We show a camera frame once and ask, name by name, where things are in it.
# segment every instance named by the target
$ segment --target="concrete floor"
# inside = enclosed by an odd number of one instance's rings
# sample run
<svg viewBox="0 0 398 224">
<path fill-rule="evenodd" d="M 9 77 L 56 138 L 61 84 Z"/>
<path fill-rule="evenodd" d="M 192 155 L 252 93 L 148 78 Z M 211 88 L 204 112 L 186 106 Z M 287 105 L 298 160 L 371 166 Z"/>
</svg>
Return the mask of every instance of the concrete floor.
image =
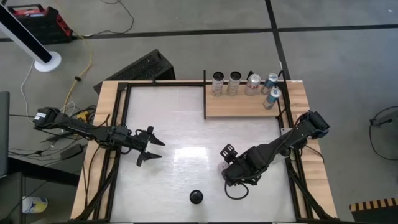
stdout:
<svg viewBox="0 0 398 224">
<path fill-rule="evenodd" d="M 9 0 L 7 5 L 28 0 Z M 66 16 L 73 18 L 76 30 L 91 34 L 105 29 L 122 31 L 130 18 L 118 5 L 100 1 L 60 1 Z M 170 30 L 269 28 L 264 1 L 150 0 L 123 1 L 135 18 L 130 32 Z M 36 0 L 57 8 L 53 1 Z M 272 0 L 278 27 L 351 26 L 398 23 L 398 2 L 377 0 Z M 368 124 L 378 111 L 398 105 L 396 70 L 397 29 L 346 30 L 281 33 L 282 45 L 292 79 L 304 80 L 313 110 L 329 122 L 330 134 L 320 140 L 336 210 L 342 220 L 353 220 L 348 205 L 355 202 L 398 196 L 398 164 L 372 152 Z M 76 87 L 71 100 L 80 108 L 96 104 L 92 86 L 132 63 L 153 49 L 159 49 L 174 65 L 177 79 L 201 79 L 202 71 L 254 70 L 265 77 L 279 71 L 279 59 L 271 33 L 223 34 L 179 37 L 142 37 L 89 40 L 93 66 Z M 73 77 L 88 63 L 83 41 L 47 46 L 63 57 L 54 72 L 33 71 L 25 85 L 29 113 L 43 106 L 62 107 Z M 11 92 L 11 113 L 24 114 L 19 87 L 32 59 L 14 43 L 0 43 L 0 90 Z M 38 150 L 46 134 L 34 131 L 26 119 L 11 118 L 10 146 Z M 395 127 L 374 131 L 380 152 L 398 157 L 391 133 Z M 59 163 L 70 172 L 80 169 L 78 162 Z M 67 219 L 75 189 L 63 190 L 70 202 L 57 213 Z"/>
</svg>

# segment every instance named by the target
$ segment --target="yellow cable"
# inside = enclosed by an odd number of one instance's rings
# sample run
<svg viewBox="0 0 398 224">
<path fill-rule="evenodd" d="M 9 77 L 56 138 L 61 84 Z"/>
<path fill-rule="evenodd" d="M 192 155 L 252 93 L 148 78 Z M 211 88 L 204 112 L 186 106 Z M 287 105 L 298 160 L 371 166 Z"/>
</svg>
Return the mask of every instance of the yellow cable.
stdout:
<svg viewBox="0 0 398 224">
<path fill-rule="evenodd" d="M 65 10 L 63 10 L 63 7 L 62 7 L 61 4 L 59 3 L 59 1 L 58 1 L 58 0 L 54 0 L 54 1 L 55 1 L 55 3 L 58 5 L 58 7 L 60 8 L 62 14 L 65 15 Z M 70 16 L 67 16 L 67 17 L 68 17 L 69 20 L 70 20 L 70 21 L 69 21 L 69 24 L 71 24 L 71 25 L 74 27 L 74 24 L 73 24 L 72 19 L 70 18 Z M 90 67 L 91 67 L 91 63 L 92 63 L 92 61 L 93 61 L 93 51 L 91 50 L 91 47 L 90 47 L 90 44 L 88 43 L 88 41 L 87 41 L 82 35 L 78 34 L 78 32 L 76 32 L 75 29 L 73 30 L 73 32 L 74 32 L 80 39 L 82 39 L 82 40 L 85 42 L 85 44 L 87 45 L 88 50 L 89 50 L 89 52 L 90 52 L 90 61 L 88 62 L 87 67 L 80 73 L 79 77 L 81 77 L 81 76 L 83 76 L 86 72 L 88 72 L 88 70 L 89 70 Z M 73 91 L 73 89 L 75 89 L 76 83 L 77 83 L 77 80 L 75 80 L 75 81 L 73 82 L 72 86 L 71 86 L 70 89 L 69 89 L 68 95 L 67 95 L 67 97 L 65 98 L 65 102 L 64 102 L 64 104 L 63 104 L 63 106 L 64 106 L 63 112 L 64 112 L 64 113 L 65 113 L 66 105 L 67 105 L 67 103 L 68 103 L 68 101 L 69 101 L 69 98 L 70 98 L 70 96 L 71 96 L 71 94 L 72 94 L 72 91 Z"/>
</svg>

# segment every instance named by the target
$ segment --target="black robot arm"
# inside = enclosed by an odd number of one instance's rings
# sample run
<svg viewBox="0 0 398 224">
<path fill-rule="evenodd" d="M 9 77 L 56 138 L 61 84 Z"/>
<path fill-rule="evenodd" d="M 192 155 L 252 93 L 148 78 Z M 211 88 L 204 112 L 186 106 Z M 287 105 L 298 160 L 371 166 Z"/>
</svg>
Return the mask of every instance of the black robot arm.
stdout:
<svg viewBox="0 0 398 224">
<path fill-rule="evenodd" d="M 277 154 L 288 156 L 291 147 L 304 146 L 309 136 L 313 139 L 323 137 L 328 128 L 329 125 L 317 112 L 309 111 L 299 117 L 289 132 L 269 144 L 253 146 L 238 157 L 234 147 L 228 144 L 220 154 L 229 167 L 221 174 L 228 186 L 241 183 L 256 185 Z"/>
<path fill-rule="evenodd" d="M 94 126 L 62 114 L 57 108 L 45 107 L 38 109 L 33 122 L 35 129 L 61 128 L 73 134 L 79 134 L 84 138 L 92 139 L 100 147 L 107 149 L 116 149 L 119 146 L 123 146 L 128 147 L 129 150 L 138 150 L 141 153 L 137 160 L 137 166 L 141 166 L 142 162 L 148 159 L 162 157 L 146 152 L 148 142 L 160 146 L 165 145 L 155 137 L 153 127 L 148 127 L 146 131 L 137 130 L 136 132 L 139 132 L 139 134 L 131 136 L 131 130 L 126 126 Z"/>
</svg>

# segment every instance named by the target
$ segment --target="can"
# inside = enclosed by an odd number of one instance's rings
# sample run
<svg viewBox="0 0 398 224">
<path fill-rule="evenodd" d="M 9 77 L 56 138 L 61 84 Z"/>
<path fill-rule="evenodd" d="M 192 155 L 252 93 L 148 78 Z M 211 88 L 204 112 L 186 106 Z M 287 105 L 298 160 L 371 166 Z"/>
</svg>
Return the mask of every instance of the can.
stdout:
<svg viewBox="0 0 398 224">
<path fill-rule="evenodd" d="M 226 89 L 228 95 L 236 95 L 239 84 L 241 83 L 241 78 L 242 75 L 239 72 L 231 72 L 231 75 L 229 76 L 228 88 Z"/>
<path fill-rule="evenodd" d="M 275 86 L 275 83 L 276 83 L 277 81 L 278 81 L 278 76 L 277 76 L 277 74 L 275 74 L 275 73 L 270 73 L 270 74 L 268 75 L 267 80 L 264 82 L 264 84 L 263 84 L 263 86 L 262 86 L 261 93 L 264 94 L 264 95 L 268 94 L 268 93 L 271 91 L 272 87 Z"/>
<path fill-rule="evenodd" d="M 40 213 L 43 212 L 49 201 L 43 197 L 23 197 L 22 198 L 22 212 L 23 214 Z"/>
<path fill-rule="evenodd" d="M 266 100 L 264 100 L 264 107 L 266 109 L 271 109 L 278 98 L 281 96 L 282 92 L 278 88 L 272 88 L 271 91 L 268 93 Z"/>
<path fill-rule="evenodd" d="M 223 85 L 224 85 L 224 74 L 221 72 L 215 72 L 213 74 L 213 89 L 212 92 L 215 96 L 221 96 L 223 92 Z"/>
<path fill-rule="evenodd" d="M 252 74 L 248 78 L 248 82 L 246 83 L 244 93 L 249 96 L 254 96 L 257 93 L 257 89 L 259 88 L 260 83 L 261 83 L 261 77 L 257 74 Z"/>
</svg>

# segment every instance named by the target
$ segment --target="silver can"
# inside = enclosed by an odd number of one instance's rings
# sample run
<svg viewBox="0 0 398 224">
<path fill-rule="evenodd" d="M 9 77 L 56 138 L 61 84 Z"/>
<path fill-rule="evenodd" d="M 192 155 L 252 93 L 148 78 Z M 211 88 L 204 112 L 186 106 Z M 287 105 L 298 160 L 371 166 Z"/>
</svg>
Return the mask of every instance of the silver can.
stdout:
<svg viewBox="0 0 398 224">
<path fill-rule="evenodd" d="M 271 109 L 281 95 L 282 92 L 278 88 L 272 88 L 271 91 L 268 93 L 266 100 L 264 100 L 264 107 L 266 109 Z"/>
<path fill-rule="evenodd" d="M 252 74 L 248 78 L 248 82 L 246 83 L 244 93 L 249 96 L 254 96 L 257 93 L 257 89 L 259 88 L 260 83 L 261 83 L 261 77 L 257 74 Z"/>
<path fill-rule="evenodd" d="M 228 95 L 236 95 L 239 84 L 241 83 L 241 78 L 242 75 L 239 72 L 231 72 L 231 75 L 229 76 L 228 88 L 226 89 Z"/>
<path fill-rule="evenodd" d="M 212 92 L 215 96 L 221 96 L 224 85 L 224 74 L 221 72 L 215 72 L 213 74 Z"/>
<path fill-rule="evenodd" d="M 262 86 L 261 93 L 264 95 L 268 94 L 271 91 L 272 87 L 275 86 L 275 83 L 277 81 L 278 81 L 278 75 L 275 73 L 270 73 L 268 75 L 267 80 L 264 82 Z"/>
</svg>

